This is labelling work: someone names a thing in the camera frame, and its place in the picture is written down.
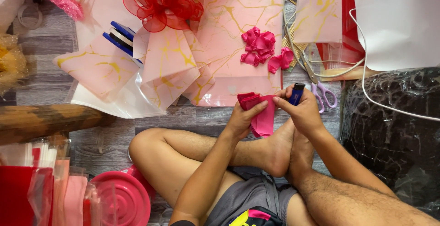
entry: electric cord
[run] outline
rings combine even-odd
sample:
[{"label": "electric cord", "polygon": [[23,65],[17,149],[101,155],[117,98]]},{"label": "electric cord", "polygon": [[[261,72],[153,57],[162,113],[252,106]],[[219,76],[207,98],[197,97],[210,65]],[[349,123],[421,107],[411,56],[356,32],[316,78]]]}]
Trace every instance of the electric cord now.
[{"label": "electric cord", "polygon": [[378,102],[372,100],[372,99],[368,96],[368,94],[367,94],[366,91],[365,91],[365,72],[366,72],[366,60],[367,60],[367,54],[368,54],[368,52],[366,51],[366,39],[365,39],[365,36],[364,36],[364,34],[363,34],[363,32],[362,32],[362,28],[359,26],[358,22],[356,21],[356,19],[355,19],[355,18],[353,17],[353,15],[352,15],[352,11],[353,11],[353,10],[356,10],[356,9],[355,9],[355,8],[354,8],[354,9],[351,9],[351,10],[349,11],[349,15],[350,15],[350,17],[353,19],[353,21],[356,23],[356,26],[358,27],[359,32],[360,32],[360,34],[362,35],[363,43],[364,43],[363,48],[365,49],[365,65],[363,66],[363,74],[362,74],[362,90],[363,90],[363,93],[365,94],[366,98],[367,98],[369,101],[371,101],[372,103],[374,103],[374,104],[376,104],[376,105],[378,105],[378,106],[381,106],[381,107],[387,108],[387,109],[389,109],[389,110],[393,110],[393,111],[396,111],[396,112],[399,112],[399,113],[403,113],[403,114],[406,114],[406,115],[409,115],[409,116],[413,116],[413,117],[416,117],[416,118],[420,118],[420,119],[428,119],[428,120],[440,121],[439,118],[434,118],[434,117],[429,117],[429,116],[418,115],[418,114],[410,113],[410,112],[407,112],[407,111],[402,111],[402,110],[399,110],[399,109],[395,109],[395,108],[392,108],[392,107],[389,107],[389,106],[386,106],[386,105],[382,105],[382,104],[380,104],[380,103],[378,103]]},{"label": "electric cord", "polygon": [[[294,46],[296,46],[296,48],[298,48],[299,50],[301,50],[296,43],[293,42],[292,37],[289,34],[289,30],[287,28],[288,23],[293,19],[293,16],[289,19],[289,21],[287,21],[287,17],[286,17],[286,8],[285,8],[285,3],[286,0],[283,0],[283,20],[284,20],[284,33],[286,33],[287,39],[289,40],[290,46],[292,48],[294,48]],[[302,54],[300,54],[301,58],[305,61],[305,62],[311,62],[311,63],[320,63],[323,61],[309,61],[307,58],[307,55],[305,54],[305,52],[303,50],[301,50]],[[306,70],[304,65],[300,62],[300,57],[297,56],[297,54],[295,52],[294,56],[295,59],[297,60],[297,64],[303,69]],[[359,66],[362,62],[364,62],[365,58],[361,59],[359,62],[357,62],[354,66],[352,66],[351,68],[349,68],[348,70],[341,72],[339,74],[335,74],[335,75],[321,75],[321,74],[315,74],[316,77],[322,77],[322,78],[334,78],[334,77],[339,77],[342,76],[352,70],[354,70],[357,66]],[[326,62],[341,62],[341,63],[349,63],[349,62],[345,62],[345,61],[339,61],[339,60],[328,60]]]}]

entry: knee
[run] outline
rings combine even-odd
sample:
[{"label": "knee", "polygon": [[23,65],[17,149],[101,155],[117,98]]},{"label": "knee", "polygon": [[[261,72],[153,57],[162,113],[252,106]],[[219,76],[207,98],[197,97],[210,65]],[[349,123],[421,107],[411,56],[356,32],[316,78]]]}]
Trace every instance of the knee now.
[{"label": "knee", "polygon": [[163,139],[163,133],[166,129],[149,128],[137,134],[129,145],[131,159],[137,159],[139,155],[154,154],[154,144]]}]

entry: bare foot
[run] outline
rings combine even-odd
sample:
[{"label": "bare foot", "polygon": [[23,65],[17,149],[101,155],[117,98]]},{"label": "bare foot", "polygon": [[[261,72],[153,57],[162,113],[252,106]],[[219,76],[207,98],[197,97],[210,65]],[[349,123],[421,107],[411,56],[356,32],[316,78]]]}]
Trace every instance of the bare foot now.
[{"label": "bare foot", "polygon": [[298,182],[304,171],[311,170],[314,153],[315,149],[310,141],[298,130],[295,130],[289,164],[288,180],[290,184]]},{"label": "bare foot", "polygon": [[289,168],[294,131],[294,122],[289,118],[272,136],[265,139],[266,167],[263,170],[274,177],[283,177]]}]

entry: gray wood-pattern floor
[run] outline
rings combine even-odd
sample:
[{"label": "gray wood-pattern floor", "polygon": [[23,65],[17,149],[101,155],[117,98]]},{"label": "gray wood-pattern floor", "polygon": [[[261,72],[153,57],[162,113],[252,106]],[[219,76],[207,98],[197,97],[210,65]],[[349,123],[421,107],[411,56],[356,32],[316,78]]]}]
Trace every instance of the gray wood-pattern floor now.
[{"label": "gray wood-pattern floor", "polygon": [[[19,34],[19,42],[28,60],[30,74],[24,86],[7,92],[0,106],[6,105],[49,105],[63,103],[73,78],[52,64],[53,58],[66,52],[77,50],[74,21],[62,10],[46,1],[40,6],[44,20],[40,28],[28,30],[18,20],[13,23],[13,33]],[[283,84],[306,83],[310,88],[307,74],[296,66],[292,73],[283,73]],[[325,83],[325,86],[338,96],[340,101],[341,84]],[[177,106],[171,106],[166,116],[144,119],[118,119],[112,126],[102,128],[104,141],[103,153],[98,151],[93,129],[70,133],[72,139],[71,163],[84,167],[88,173],[97,175],[106,171],[121,170],[131,165],[127,155],[130,140],[142,130],[150,127],[165,127],[189,130],[200,134],[218,136],[225,127],[232,112],[229,107],[195,107],[183,97]],[[288,119],[288,114],[277,111],[275,129]],[[339,139],[340,110],[326,109],[322,120],[330,133]],[[314,168],[328,173],[318,155],[315,156]],[[238,169],[240,172],[255,171]],[[158,225],[159,214],[167,207],[158,195],[152,208],[150,223]]]}]

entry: wooden post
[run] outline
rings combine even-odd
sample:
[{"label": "wooden post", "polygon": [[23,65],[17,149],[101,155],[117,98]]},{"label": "wooden post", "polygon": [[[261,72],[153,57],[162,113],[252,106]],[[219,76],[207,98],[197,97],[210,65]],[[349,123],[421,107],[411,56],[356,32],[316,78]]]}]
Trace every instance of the wooden post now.
[{"label": "wooden post", "polygon": [[74,104],[0,107],[0,145],[108,126],[115,120],[115,116]]}]

